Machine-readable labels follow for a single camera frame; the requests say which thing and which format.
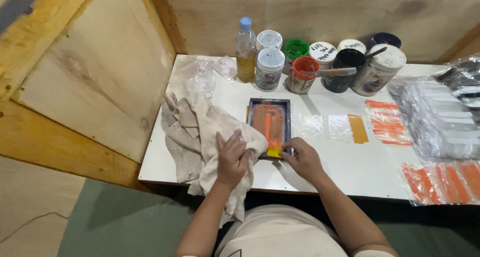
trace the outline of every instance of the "wooden wall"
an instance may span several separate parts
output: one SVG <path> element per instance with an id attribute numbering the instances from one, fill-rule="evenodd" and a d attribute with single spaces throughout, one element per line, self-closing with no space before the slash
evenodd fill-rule
<path id="1" fill-rule="evenodd" d="M 480 0 L 153 0 L 178 53 L 234 55 L 243 16 L 256 33 L 273 29 L 309 43 L 402 40 L 410 62 L 432 63 L 480 23 Z"/>
<path id="2" fill-rule="evenodd" d="M 174 59 L 149 0 L 86 0 L 11 98 L 141 163 Z"/>

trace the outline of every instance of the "black paint jar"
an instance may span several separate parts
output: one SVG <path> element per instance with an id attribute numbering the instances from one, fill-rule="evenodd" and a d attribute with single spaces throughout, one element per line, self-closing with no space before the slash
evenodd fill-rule
<path id="1" fill-rule="evenodd" d="M 357 73 L 350 76 L 323 77 L 323 86 L 333 93 L 343 93 L 347 91 L 353 79 L 355 79 L 365 64 L 364 56 L 365 55 L 357 49 L 347 48 L 339 51 L 333 60 L 332 68 L 357 68 Z"/>

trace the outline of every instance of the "white paint jar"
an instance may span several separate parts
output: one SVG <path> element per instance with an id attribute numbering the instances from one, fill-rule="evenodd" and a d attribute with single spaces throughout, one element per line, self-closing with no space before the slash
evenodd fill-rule
<path id="1" fill-rule="evenodd" d="M 337 46 L 336 50 L 339 52 L 340 50 L 343 49 L 357 49 L 358 51 L 362 52 L 363 54 L 367 52 L 367 46 L 363 44 L 362 41 L 356 40 L 356 39 L 344 39 L 340 41 L 340 44 Z"/>
<path id="2" fill-rule="evenodd" d="M 277 48 L 265 48 L 258 53 L 255 84 L 264 92 L 274 91 L 280 82 L 285 55 Z"/>
<path id="3" fill-rule="evenodd" d="M 265 48 L 282 48 L 282 35 L 273 30 L 263 30 L 257 36 L 257 54 Z"/>
<path id="4" fill-rule="evenodd" d="M 337 48 L 328 42 L 319 41 L 310 45 L 308 54 L 318 62 L 320 70 L 328 70 L 337 56 Z"/>
<path id="5" fill-rule="evenodd" d="M 374 96 L 407 63 L 405 54 L 399 48 L 389 44 L 375 45 L 369 54 L 383 47 L 387 47 L 387 50 L 368 59 L 366 65 L 353 80 L 351 88 L 357 94 L 367 97 Z"/>

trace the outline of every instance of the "beige rag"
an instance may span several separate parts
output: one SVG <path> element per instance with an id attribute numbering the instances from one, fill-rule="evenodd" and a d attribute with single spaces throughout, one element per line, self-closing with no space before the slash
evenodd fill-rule
<path id="1" fill-rule="evenodd" d="M 254 184 L 253 167 L 267 150 L 267 139 L 222 108 L 212 106 L 201 94 L 191 94 L 177 101 L 173 93 L 165 93 L 165 100 L 161 121 L 165 144 L 177 166 L 177 181 L 192 181 L 188 189 L 191 195 L 206 196 L 217 179 L 217 132 L 226 141 L 235 130 L 241 130 L 242 141 L 247 142 L 246 149 L 252 149 L 252 154 L 247 172 L 228 197 L 219 228 L 229 221 L 243 222 L 243 201 Z"/>

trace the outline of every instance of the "white tabletop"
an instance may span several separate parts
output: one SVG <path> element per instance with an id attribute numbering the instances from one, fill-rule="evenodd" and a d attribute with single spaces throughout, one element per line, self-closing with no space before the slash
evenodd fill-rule
<path id="1" fill-rule="evenodd" d="M 172 91 L 171 83 L 178 78 L 177 63 L 186 55 L 177 55 L 167 91 Z M 402 76 L 422 76 L 442 66 L 406 64 L 395 78 Z M 287 77 L 282 79 L 273 92 L 262 92 L 250 83 L 229 82 L 214 72 L 216 87 L 213 92 L 213 105 L 220 106 L 240 121 L 245 121 L 250 98 L 290 100 L 292 117 L 303 115 L 346 115 L 363 117 L 368 143 L 347 143 L 329 141 L 325 138 L 307 138 L 306 141 L 320 155 L 321 163 L 327 174 L 347 195 L 393 199 L 409 199 L 399 177 L 403 162 L 418 163 L 419 158 L 411 146 L 383 144 L 371 130 L 370 119 L 365 111 L 365 100 L 391 100 L 384 88 L 377 95 L 364 97 L 349 89 L 335 94 L 325 89 L 320 79 L 316 80 L 308 94 L 290 93 L 283 86 Z M 165 145 L 165 132 L 160 124 L 160 113 L 153 128 L 151 141 L 147 147 L 138 179 L 159 183 L 177 183 L 175 162 Z M 292 118 L 292 137 L 296 137 L 296 119 Z M 253 189 L 281 190 L 292 192 L 316 192 L 315 188 L 298 176 L 291 166 L 283 161 L 260 160 L 254 168 Z"/>

